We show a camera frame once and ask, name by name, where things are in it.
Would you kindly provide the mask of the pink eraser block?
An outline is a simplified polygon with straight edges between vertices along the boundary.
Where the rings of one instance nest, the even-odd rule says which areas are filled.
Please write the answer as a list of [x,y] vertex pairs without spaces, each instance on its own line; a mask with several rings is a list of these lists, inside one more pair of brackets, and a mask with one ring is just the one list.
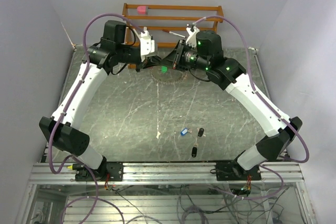
[[138,15],[147,15],[148,14],[148,6],[141,5],[136,8]]

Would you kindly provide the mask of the black key fob lower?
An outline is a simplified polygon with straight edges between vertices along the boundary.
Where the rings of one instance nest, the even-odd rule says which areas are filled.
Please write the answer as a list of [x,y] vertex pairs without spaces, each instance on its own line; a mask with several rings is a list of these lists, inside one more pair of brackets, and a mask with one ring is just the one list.
[[194,146],[194,147],[192,148],[191,156],[192,156],[192,157],[196,157],[196,156],[197,156],[197,147],[196,147],[196,146]]

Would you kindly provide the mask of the blue key tag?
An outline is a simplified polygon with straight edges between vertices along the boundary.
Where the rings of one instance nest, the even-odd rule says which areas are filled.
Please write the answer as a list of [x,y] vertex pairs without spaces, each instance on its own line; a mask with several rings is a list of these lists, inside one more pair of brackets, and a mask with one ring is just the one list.
[[181,130],[180,134],[182,136],[186,135],[189,132],[188,128],[184,128],[183,130]]

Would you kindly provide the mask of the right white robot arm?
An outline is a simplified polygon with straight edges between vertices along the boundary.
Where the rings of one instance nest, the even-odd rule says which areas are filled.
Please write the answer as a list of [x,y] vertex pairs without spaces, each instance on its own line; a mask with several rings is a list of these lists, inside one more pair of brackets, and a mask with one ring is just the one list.
[[263,129],[265,137],[235,158],[231,172],[236,179],[244,179],[255,165],[275,161],[302,127],[299,117],[282,112],[251,83],[236,59],[224,56],[221,38],[213,31],[198,32],[193,44],[180,40],[160,64],[179,71],[204,70],[208,80],[239,101]]

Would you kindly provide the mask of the black key fob upper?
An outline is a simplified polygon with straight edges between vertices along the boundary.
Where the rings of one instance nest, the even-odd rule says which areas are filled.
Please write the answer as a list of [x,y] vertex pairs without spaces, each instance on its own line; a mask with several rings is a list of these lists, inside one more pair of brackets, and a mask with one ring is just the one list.
[[199,128],[198,133],[197,133],[197,136],[198,136],[198,137],[202,137],[203,134],[204,134],[204,129],[203,129],[203,128]]

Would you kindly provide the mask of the black key fob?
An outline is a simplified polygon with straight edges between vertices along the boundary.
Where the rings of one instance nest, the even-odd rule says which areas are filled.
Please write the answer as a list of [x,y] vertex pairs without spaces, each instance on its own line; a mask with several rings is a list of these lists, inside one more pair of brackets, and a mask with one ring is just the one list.
[[198,133],[197,133],[197,136],[198,136],[198,137],[202,137],[203,134],[204,134],[204,129],[203,129],[203,128],[199,128]]
[[194,147],[192,148],[191,156],[192,156],[192,157],[196,157],[196,156],[197,156],[197,147],[196,147],[196,146],[194,146]]

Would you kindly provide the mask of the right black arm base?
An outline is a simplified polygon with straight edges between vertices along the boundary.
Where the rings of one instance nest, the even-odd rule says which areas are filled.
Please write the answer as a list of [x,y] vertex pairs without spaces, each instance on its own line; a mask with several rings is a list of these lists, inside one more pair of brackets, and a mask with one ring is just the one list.
[[248,176],[251,177],[251,180],[261,180],[258,165],[250,170],[244,170],[236,161],[216,162],[215,168],[211,169],[210,173],[216,175],[217,181],[247,180]]

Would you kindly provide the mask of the green key tag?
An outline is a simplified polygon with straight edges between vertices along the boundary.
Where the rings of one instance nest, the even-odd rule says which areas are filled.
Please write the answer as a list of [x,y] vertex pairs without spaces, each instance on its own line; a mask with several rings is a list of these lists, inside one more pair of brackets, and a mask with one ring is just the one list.
[[167,67],[163,66],[163,67],[161,68],[161,71],[162,71],[162,73],[166,73],[166,72],[167,72]]

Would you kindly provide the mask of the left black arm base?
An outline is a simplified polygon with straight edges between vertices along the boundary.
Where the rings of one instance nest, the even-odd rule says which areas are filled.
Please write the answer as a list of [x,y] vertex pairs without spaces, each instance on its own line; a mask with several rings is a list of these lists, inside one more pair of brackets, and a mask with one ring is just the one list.
[[[68,166],[76,172],[75,181],[77,182],[93,182],[93,176],[88,171],[88,169],[81,164],[73,164]],[[98,170],[92,170],[97,181],[111,181],[111,182],[121,182],[123,179],[123,169],[122,163],[118,162],[107,162],[102,165]]]

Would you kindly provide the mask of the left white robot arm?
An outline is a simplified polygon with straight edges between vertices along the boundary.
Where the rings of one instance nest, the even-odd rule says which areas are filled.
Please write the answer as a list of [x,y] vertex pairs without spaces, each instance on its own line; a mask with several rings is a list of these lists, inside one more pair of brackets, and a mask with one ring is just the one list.
[[130,21],[109,20],[98,44],[84,45],[85,55],[77,77],[57,110],[50,117],[42,117],[39,127],[48,141],[48,160],[51,163],[52,148],[69,153],[89,167],[88,174],[94,180],[107,175],[106,158],[90,146],[90,137],[80,131],[86,110],[100,85],[114,66],[124,63],[143,68],[150,58],[157,55],[157,45],[146,28],[135,27],[139,47],[125,44],[125,31]]

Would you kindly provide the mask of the aluminium mounting rail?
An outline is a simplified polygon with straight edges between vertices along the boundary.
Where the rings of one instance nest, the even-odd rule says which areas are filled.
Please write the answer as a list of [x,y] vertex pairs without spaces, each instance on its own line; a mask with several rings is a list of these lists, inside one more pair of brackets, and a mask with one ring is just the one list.
[[[164,185],[164,184],[221,184],[229,183],[211,173],[215,163],[124,163],[121,181],[109,179],[110,185]],[[304,182],[300,166],[290,162],[265,163],[258,173],[260,180],[254,183]],[[66,167],[60,174],[52,174],[48,164],[37,163],[33,166],[28,182],[35,185],[80,185],[75,181],[75,171]]]

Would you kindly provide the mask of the red capped white marker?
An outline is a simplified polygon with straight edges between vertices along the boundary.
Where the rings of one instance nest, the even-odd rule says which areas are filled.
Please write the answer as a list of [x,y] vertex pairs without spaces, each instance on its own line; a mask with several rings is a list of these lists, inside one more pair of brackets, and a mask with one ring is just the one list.
[[170,31],[170,30],[167,30],[167,29],[162,29],[162,31],[165,32],[165,33],[174,35],[174,36],[178,36],[178,37],[181,37],[181,38],[186,38],[186,36],[184,36],[184,35],[178,34],[176,32],[173,32],[173,31]]

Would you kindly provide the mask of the wooden three-tier shelf rack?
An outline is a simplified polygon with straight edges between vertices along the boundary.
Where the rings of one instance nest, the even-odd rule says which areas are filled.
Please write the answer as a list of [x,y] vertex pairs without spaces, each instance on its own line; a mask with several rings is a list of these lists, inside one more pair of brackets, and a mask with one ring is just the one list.
[[147,15],[138,15],[137,7],[141,4],[123,4],[122,15],[134,20],[138,26],[158,35],[159,48],[174,48],[176,42],[162,31],[167,29],[178,34],[187,35],[186,26],[204,16],[223,16],[223,8],[218,6],[185,6],[185,5],[146,5]]

